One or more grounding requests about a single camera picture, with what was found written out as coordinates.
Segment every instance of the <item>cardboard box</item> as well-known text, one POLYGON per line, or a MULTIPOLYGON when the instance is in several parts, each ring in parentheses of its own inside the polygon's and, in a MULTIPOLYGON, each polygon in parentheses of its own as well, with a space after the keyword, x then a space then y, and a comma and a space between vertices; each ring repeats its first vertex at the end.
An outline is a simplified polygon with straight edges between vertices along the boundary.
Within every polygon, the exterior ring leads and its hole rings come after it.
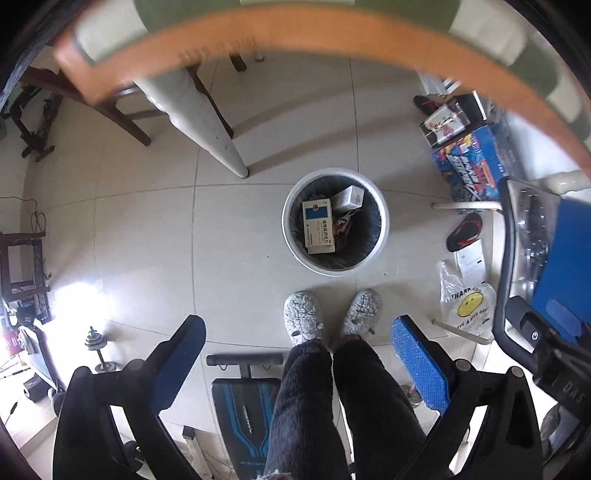
POLYGON ((342 192, 333 195, 330 198, 333 213, 346 213, 355 210, 363 205, 363 194, 365 190, 361 187, 351 185, 342 192))
POLYGON ((304 210, 304 236, 308 253, 334 252, 335 239, 330 200, 310 200, 301 205, 304 210))
POLYGON ((433 153, 454 202, 496 201, 498 181, 519 176, 504 124, 485 125, 433 153))

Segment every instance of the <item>trash can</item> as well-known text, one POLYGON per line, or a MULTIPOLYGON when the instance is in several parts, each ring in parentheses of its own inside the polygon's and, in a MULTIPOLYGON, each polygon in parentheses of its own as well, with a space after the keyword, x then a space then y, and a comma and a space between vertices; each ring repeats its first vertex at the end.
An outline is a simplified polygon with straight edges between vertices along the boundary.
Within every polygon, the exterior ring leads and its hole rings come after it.
POLYGON ((373 261, 388 238, 389 213, 384 196, 370 180, 353 170, 327 168, 306 175, 291 189, 281 220, 283 237, 291 253, 307 268, 328 277, 353 274, 373 261), (338 252, 310 255, 304 239, 301 204, 330 198, 351 185, 365 190, 363 205, 352 218, 345 247, 338 252))

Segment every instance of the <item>blue pad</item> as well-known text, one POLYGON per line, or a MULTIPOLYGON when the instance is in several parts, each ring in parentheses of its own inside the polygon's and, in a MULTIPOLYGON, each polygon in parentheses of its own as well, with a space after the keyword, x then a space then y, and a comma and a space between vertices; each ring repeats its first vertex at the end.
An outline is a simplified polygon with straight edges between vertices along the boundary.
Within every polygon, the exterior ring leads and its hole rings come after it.
POLYGON ((400 317, 392 324, 392 344, 427 407, 443 415, 450 402, 447 378, 400 317))
POLYGON ((170 340, 161 342, 146 362, 154 359, 158 368, 154 378, 151 410, 156 415, 170 408, 205 345, 205 322, 189 315, 170 340))

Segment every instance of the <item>paper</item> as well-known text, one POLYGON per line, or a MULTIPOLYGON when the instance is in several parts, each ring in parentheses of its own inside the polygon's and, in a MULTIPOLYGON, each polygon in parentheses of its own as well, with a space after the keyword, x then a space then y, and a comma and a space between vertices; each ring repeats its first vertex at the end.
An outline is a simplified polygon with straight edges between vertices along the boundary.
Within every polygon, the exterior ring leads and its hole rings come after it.
POLYGON ((466 287, 474 287, 486 281, 486 265, 482 251, 482 240, 454 253, 457 267, 462 274, 462 281, 466 287))

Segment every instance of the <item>white pipe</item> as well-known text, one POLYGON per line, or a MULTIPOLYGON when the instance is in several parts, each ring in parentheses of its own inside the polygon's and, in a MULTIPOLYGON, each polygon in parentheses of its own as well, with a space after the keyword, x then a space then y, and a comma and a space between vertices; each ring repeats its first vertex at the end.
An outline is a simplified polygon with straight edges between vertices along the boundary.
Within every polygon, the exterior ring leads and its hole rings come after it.
POLYGON ((432 203, 435 210, 498 210, 503 211, 500 202, 438 202, 432 203))
POLYGON ((556 195, 591 189, 591 180, 589 180, 582 170, 561 171, 548 175, 543 179, 534 180, 533 183, 545 187, 556 195))
POLYGON ((474 335, 473 333, 465 332, 464 330, 461 330, 459 328, 452 327, 451 325, 448 325, 447 323, 443 323, 440 320, 433 319, 431 321, 431 323, 433 325, 438 326, 439 328, 447 330, 448 332, 455 333, 456 335, 459 335, 460 337, 464 337, 468 340, 471 340, 472 342, 476 342, 481 345, 488 345, 488 344, 492 343, 492 341, 494 340, 494 337, 492 336, 492 334, 491 334, 490 338, 484 338, 484 337, 481 337, 478 335, 474 335))

